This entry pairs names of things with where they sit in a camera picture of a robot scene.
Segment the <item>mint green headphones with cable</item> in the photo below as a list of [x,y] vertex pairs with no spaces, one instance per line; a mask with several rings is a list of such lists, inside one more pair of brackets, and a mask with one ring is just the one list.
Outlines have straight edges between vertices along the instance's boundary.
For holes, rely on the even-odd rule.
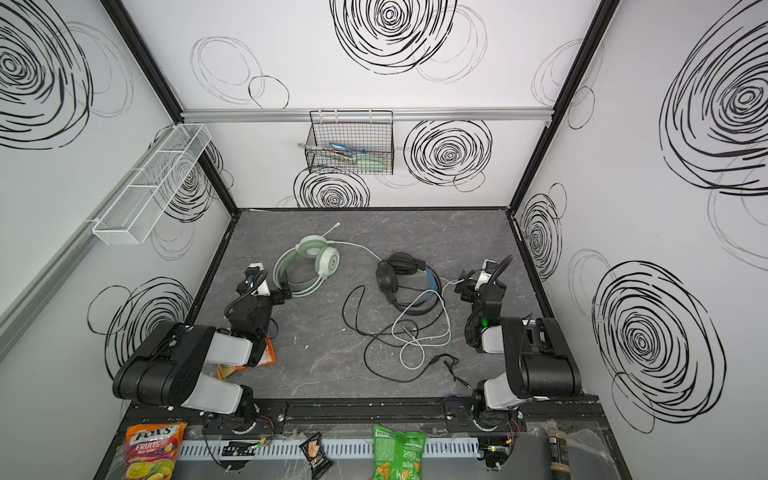
[[[403,368],[413,372],[426,370],[427,351],[449,346],[453,341],[453,326],[444,297],[446,284],[425,261],[405,252],[383,257],[362,244],[332,240],[327,233],[309,234],[278,257],[274,265],[274,283],[288,289],[295,298],[314,294],[337,274],[341,266],[341,246],[360,249],[373,257],[376,261],[376,286],[387,303],[398,312],[388,327],[376,333],[361,330],[358,334],[372,342],[396,348],[398,361]],[[410,302],[399,301],[399,278],[419,272],[426,275],[428,286],[420,290]],[[418,324],[416,319],[432,312],[436,314],[437,321],[445,322],[445,330],[436,335],[424,336],[422,331],[427,327]]]

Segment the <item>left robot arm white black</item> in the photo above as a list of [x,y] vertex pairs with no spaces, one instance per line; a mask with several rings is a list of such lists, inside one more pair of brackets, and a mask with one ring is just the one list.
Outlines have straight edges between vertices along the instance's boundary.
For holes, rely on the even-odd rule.
[[292,297],[288,282],[269,286],[261,263],[248,266],[238,296],[224,308],[227,328],[163,321],[118,369],[113,395],[142,405],[182,407],[238,419],[259,410],[250,387],[204,372],[207,365],[255,367],[267,350],[272,310]]

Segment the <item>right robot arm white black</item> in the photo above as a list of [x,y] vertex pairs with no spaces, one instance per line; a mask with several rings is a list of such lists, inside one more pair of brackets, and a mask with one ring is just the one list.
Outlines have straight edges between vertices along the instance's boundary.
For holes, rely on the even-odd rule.
[[496,271],[464,272],[455,288],[472,310],[464,327],[467,345],[501,355],[504,371],[473,389],[471,413],[490,429],[505,411],[526,403],[582,394],[582,382],[570,347],[554,318],[505,317],[506,286]]

